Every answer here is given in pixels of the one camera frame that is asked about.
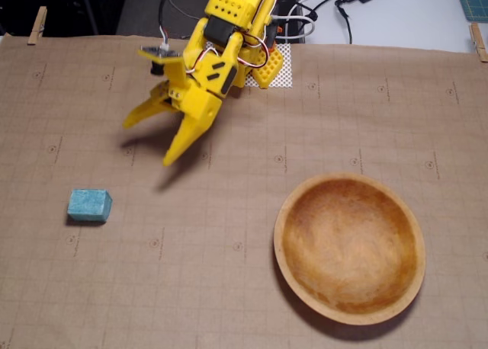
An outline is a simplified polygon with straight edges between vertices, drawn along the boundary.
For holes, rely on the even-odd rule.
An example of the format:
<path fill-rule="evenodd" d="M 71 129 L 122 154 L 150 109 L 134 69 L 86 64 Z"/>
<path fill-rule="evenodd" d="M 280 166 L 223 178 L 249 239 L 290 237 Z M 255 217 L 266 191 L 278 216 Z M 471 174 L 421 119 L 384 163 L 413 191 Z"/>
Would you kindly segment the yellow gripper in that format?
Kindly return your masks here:
<path fill-rule="evenodd" d="M 166 80 L 129 112 L 123 127 L 164 112 L 183 113 L 162 160 L 163 165 L 171 165 L 212 125 L 237 75 L 237 55 L 230 51 L 198 51 L 190 57 L 172 53 L 163 58 L 163 69 Z"/>

